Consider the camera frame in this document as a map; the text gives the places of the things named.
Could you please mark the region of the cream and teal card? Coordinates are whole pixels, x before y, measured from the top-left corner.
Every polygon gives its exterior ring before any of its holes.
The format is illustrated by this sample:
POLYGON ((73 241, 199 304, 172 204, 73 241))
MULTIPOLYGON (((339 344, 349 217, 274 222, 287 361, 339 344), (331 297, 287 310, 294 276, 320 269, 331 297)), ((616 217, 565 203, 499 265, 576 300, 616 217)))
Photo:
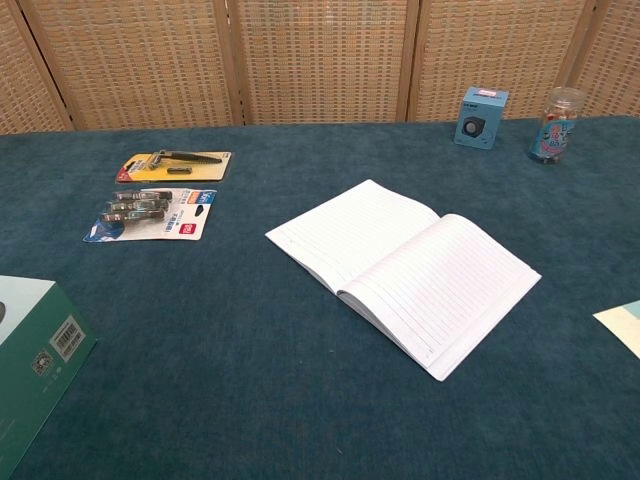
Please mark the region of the cream and teal card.
POLYGON ((640 300, 594 313, 593 317, 640 359, 640 300))

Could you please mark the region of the woven bamboo screen panel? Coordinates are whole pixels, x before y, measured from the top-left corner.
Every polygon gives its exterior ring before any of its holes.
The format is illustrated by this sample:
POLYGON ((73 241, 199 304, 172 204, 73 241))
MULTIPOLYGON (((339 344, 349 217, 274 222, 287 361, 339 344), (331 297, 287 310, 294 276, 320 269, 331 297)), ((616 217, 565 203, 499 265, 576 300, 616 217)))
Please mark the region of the woven bamboo screen panel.
POLYGON ((236 125, 408 118, 421 0, 212 0, 236 125))
POLYGON ((19 0, 0 0, 0 135, 73 129, 19 0))
POLYGON ((226 0, 17 0, 75 130, 242 122, 226 0))
POLYGON ((640 118, 640 0, 595 0, 570 84, 585 117, 640 118))
POLYGON ((534 118, 567 84, 598 0, 419 0, 407 119, 453 121, 471 86, 534 118))

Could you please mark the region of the open white lined notebook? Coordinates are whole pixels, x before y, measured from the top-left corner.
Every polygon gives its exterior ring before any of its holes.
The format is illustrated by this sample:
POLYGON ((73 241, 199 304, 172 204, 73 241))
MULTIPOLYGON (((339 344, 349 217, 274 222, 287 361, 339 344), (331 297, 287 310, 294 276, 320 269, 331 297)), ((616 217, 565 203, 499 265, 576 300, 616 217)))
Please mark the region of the open white lined notebook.
POLYGON ((266 236, 438 381, 541 278, 472 221, 371 179, 266 236))

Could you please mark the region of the yellow razor blister pack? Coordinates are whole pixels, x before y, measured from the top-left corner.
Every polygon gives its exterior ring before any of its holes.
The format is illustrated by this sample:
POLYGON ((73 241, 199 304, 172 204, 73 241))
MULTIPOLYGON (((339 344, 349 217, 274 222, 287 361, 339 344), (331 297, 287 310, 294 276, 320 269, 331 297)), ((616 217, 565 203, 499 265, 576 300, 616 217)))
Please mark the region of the yellow razor blister pack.
POLYGON ((138 153, 127 160, 116 175, 116 182, 209 182, 221 181, 233 153, 229 151, 158 150, 138 153))

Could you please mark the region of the blue table cloth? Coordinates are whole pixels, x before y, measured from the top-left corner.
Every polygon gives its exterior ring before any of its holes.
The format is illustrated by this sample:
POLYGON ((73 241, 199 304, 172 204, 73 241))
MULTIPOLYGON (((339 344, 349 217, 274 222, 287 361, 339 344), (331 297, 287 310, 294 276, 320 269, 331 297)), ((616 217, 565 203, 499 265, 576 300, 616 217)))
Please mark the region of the blue table cloth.
POLYGON ((97 344, 12 480, 640 480, 640 119, 0 135, 0 275, 51 279, 97 344), (199 241, 84 241, 120 166, 233 153, 199 241), (363 180, 463 215, 541 276, 442 382, 267 232, 363 180))

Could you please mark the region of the green conference speaker box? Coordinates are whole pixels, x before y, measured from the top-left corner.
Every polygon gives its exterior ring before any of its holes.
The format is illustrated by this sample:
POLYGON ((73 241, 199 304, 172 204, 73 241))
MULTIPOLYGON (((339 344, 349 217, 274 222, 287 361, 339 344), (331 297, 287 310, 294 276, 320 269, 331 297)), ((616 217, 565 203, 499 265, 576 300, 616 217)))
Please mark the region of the green conference speaker box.
POLYGON ((9 480, 96 341, 57 282, 0 275, 0 480, 9 480))

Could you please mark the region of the clear plastic jar blue label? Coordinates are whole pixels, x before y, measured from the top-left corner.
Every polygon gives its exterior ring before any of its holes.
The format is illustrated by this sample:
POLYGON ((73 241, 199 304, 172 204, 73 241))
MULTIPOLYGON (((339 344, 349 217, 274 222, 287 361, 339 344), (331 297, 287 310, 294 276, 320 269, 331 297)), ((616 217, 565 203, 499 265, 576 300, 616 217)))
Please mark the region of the clear plastic jar blue label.
POLYGON ((546 99, 528 156, 544 164, 558 163, 585 102, 586 93, 582 90, 567 86, 553 88, 546 99))

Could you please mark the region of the small blue speaker box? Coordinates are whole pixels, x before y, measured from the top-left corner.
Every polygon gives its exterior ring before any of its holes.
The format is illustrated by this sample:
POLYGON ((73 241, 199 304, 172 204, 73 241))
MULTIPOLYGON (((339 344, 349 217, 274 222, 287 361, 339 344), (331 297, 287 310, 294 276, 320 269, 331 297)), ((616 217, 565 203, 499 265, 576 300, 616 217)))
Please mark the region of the small blue speaker box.
POLYGON ((454 143, 492 149, 508 99, 508 91, 469 87, 461 103, 454 143))

